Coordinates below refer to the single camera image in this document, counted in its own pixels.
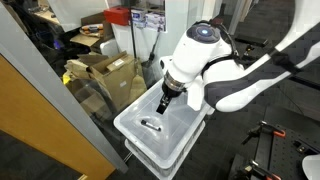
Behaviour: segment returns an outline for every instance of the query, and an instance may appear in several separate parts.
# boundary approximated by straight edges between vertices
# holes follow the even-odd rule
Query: plastic storage bin
[[[162,82],[117,116],[114,125],[128,139],[128,149],[158,178],[171,179],[203,130],[201,122],[210,106],[203,103],[201,111],[194,111],[187,105],[187,95],[183,93],[173,98],[161,115],[156,109],[163,95]],[[142,125],[142,120],[160,127],[161,131]]]

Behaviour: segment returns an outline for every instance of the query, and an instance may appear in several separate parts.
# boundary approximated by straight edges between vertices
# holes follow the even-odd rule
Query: red box
[[[113,7],[104,10],[104,17],[106,21],[113,24],[119,24],[122,26],[129,25],[129,9],[124,7]]]

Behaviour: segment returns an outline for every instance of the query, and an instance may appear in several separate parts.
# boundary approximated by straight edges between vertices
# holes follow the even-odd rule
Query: wooden door
[[[0,129],[84,174],[103,180],[112,164],[0,54]]]

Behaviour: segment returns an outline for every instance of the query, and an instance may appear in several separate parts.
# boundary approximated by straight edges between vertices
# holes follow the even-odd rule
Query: stacked plastic bins
[[[202,132],[202,119],[210,107],[203,104],[201,111],[192,110],[183,93],[172,99],[163,115],[157,113],[162,82],[116,117],[114,124],[126,136],[126,147],[152,173],[159,179],[172,179]]]

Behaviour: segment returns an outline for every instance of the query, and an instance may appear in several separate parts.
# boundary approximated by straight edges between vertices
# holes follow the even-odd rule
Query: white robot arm
[[[218,111],[237,111],[262,91],[320,59],[319,5],[318,0],[296,0],[295,17],[288,34],[247,69],[235,59],[237,53],[223,41],[218,28],[201,23],[193,25],[166,64],[164,95],[157,112],[163,113],[171,98],[192,89],[201,75],[199,98],[203,94],[204,100]]]

